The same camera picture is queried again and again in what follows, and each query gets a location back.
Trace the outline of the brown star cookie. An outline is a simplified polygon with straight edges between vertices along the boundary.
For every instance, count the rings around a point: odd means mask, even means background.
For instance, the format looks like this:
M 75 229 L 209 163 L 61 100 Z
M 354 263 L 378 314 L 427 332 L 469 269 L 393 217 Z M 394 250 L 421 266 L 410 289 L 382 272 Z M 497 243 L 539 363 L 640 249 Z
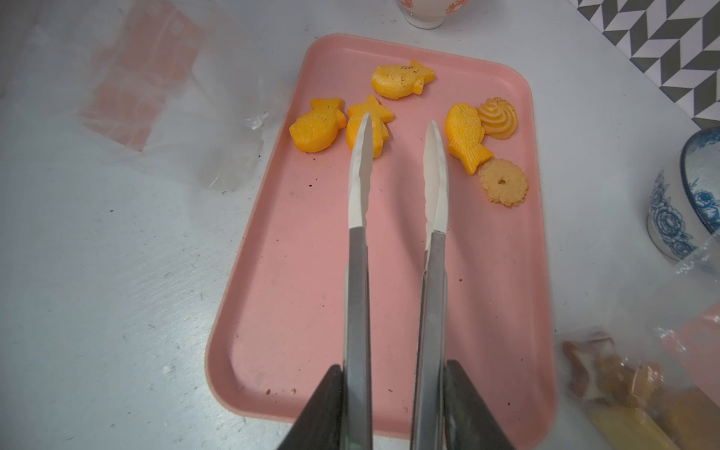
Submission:
M 609 336 L 587 341 L 566 340 L 562 353 L 571 368 L 570 392 L 580 401 L 621 402 L 622 358 Z

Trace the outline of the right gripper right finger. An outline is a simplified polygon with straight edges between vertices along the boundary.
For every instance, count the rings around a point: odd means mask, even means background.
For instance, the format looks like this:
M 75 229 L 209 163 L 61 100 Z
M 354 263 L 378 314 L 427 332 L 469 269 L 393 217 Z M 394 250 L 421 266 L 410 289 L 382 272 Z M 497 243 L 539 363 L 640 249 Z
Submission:
M 515 449 L 457 360 L 444 368 L 444 435 L 448 449 Z

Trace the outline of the metal tongs white tips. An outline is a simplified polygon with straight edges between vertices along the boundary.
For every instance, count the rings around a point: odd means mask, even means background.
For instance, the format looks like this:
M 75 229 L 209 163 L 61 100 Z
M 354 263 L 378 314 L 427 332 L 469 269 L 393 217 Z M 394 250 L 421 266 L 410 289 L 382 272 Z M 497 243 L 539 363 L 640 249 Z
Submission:
M 373 125 L 365 114 L 352 150 L 349 174 L 349 259 L 345 276 L 343 356 L 343 413 L 340 446 L 369 449 L 373 444 L 371 389 L 371 276 L 380 278 L 379 298 L 384 312 L 408 306 L 419 315 L 419 336 L 414 375 L 399 376 L 414 382 L 412 398 L 412 449 L 440 449 L 444 440 L 444 366 L 446 365 L 446 235 L 449 216 L 449 175 L 438 124 L 430 121 L 423 140 L 423 194 L 426 220 L 425 250 L 411 257 L 396 244 L 369 251 L 367 213 L 373 168 Z

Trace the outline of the blue patterned small bowl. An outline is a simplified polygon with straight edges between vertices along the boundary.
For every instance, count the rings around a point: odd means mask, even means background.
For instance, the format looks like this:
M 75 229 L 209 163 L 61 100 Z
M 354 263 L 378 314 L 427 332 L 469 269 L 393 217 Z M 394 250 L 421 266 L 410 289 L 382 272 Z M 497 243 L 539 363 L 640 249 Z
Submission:
M 719 129 L 695 133 L 654 180 L 646 226 L 665 256 L 681 261 L 719 232 Z

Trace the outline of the round brown cookie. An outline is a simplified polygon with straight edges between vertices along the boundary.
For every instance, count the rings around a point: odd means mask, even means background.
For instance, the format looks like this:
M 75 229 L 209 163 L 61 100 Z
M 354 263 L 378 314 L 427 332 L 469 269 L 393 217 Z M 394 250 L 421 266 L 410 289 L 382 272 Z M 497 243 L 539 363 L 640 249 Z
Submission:
M 515 133 L 518 115 L 509 101 L 500 97 L 488 99 L 477 111 L 487 135 L 498 140 L 506 140 Z

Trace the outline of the orange patterned small bowl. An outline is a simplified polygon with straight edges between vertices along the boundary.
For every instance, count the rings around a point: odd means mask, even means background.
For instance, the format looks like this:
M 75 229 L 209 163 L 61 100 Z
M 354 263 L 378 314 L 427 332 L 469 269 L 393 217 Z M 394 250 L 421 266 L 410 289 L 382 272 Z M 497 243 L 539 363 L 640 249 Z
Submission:
M 469 3 L 469 0 L 397 0 L 406 21 L 420 29 L 441 26 L 446 18 Z

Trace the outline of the clear resealable bag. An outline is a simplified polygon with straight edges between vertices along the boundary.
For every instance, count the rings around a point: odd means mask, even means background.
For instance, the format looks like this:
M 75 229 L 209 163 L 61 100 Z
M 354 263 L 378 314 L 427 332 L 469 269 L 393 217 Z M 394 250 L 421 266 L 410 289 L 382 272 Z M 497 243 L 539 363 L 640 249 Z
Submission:
M 247 184 L 287 85 L 215 1 L 5 1 L 1 158 L 91 153 L 219 192 Z
M 621 402 L 582 401 L 569 390 L 564 341 L 611 337 L 622 358 Z M 672 268 L 654 290 L 627 300 L 611 322 L 568 333 L 558 342 L 564 392 L 604 446 L 613 449 L 586 414 L 596 405 L 669 410 L 695 431 L 683 449 L 719 446 L 719 235 Z

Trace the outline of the pink plastic tray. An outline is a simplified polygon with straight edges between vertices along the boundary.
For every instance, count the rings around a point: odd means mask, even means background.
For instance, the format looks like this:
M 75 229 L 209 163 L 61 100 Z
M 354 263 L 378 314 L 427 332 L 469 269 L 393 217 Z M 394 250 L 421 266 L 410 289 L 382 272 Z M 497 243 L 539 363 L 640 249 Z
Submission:
M 390 139 L 374 161 L 367 212 L 371 382 L 376 433 L 411 431 L 426 219 L 423 150 L 429 123 L 460 102 L 509 101 L 514 135 L 487 139 L 529 182 L 524 202 L 491 202 L 477 176 L 448 161 L 446 353 L 463 365 L 509 439 L 530 449 L 549 434 L 558 409 L 533 95 L 498 63 L 366 37 L 329 35 L 309 46 L 286 115 L 313 99 L 347 105 L 372 92 L 381 65 L 417 61 L 436 78 L 421 95 L 390 100 Z M 349 256 L 344 136 L 316 154 L 300 152 L 282 125 L 207 347 L 209 387 L 228 410 L 294 421 L 343 354 Z

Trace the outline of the yellow rectangular biscuit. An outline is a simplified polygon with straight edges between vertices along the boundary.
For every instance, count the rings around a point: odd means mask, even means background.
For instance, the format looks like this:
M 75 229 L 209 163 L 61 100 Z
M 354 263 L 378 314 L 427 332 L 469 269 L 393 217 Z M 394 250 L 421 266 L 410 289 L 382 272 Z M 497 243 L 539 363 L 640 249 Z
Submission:
M 595 405 L 585 413 L 613 449 L 683 449 L 695 431 L 669 410 Z

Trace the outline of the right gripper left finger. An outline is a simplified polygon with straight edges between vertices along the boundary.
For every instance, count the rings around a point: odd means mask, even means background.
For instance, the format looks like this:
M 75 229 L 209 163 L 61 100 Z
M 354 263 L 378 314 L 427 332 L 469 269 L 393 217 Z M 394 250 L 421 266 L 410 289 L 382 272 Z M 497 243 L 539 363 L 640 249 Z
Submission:
M 339 450 L 343 413 L 343 370 L 331 366 L 277 450 Z

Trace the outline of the orange oval cookie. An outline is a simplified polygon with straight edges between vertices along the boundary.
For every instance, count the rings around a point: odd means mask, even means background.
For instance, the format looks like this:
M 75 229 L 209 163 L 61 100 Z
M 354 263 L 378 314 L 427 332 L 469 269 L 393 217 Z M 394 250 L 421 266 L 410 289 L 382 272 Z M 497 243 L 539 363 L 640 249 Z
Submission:
M 470 176 L 494 157 L 491 150 L 482 144 L 486 132 L 478 110 L 468 103 L 457 103 L 451 107 L 445 120 L 445 134 L 448 153 L 462 163 Z

